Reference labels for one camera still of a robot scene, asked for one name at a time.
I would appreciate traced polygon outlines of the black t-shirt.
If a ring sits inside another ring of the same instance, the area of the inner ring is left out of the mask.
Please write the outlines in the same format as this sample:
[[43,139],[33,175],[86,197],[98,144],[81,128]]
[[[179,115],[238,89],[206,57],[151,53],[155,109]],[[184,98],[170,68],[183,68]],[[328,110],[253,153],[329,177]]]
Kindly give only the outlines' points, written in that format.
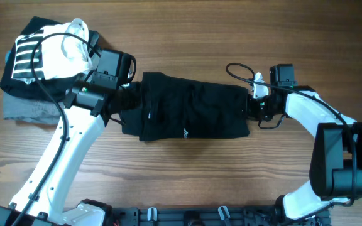
[[234,139],[250,133],[245,115],[248,89],[244,87],[145,72],[129,91],[136,107],[120,112],[122,132],[140,141]]

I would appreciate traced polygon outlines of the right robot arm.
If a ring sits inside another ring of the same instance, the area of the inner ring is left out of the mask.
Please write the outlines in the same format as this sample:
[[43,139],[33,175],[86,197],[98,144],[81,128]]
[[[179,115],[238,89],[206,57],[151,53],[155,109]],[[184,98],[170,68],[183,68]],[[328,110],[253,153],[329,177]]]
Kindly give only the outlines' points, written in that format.
[[270,83],[254,73],[248,117],[270,121],[279,115],[299,122],[315,139],[309,180],[282,195],[272,217],[280,225],[301,223],[334,206],[362,198],[362,122],[341,114],[309,86],[295,81],[291,64],[270,68]]

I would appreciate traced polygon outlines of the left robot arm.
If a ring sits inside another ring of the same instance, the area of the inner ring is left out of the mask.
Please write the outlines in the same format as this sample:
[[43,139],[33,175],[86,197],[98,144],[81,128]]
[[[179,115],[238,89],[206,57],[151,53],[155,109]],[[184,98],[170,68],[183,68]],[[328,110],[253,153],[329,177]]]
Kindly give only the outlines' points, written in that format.
[[136,72],[135,57],[104,50],[91,78],[78,80],[61,110],[55,133],[28,181],[0,206],[0,225],[105,225],[111,206],[83,200],[63,209],[69,188],[86,153],[105,130],[112,114],[131,108],[123,87]]

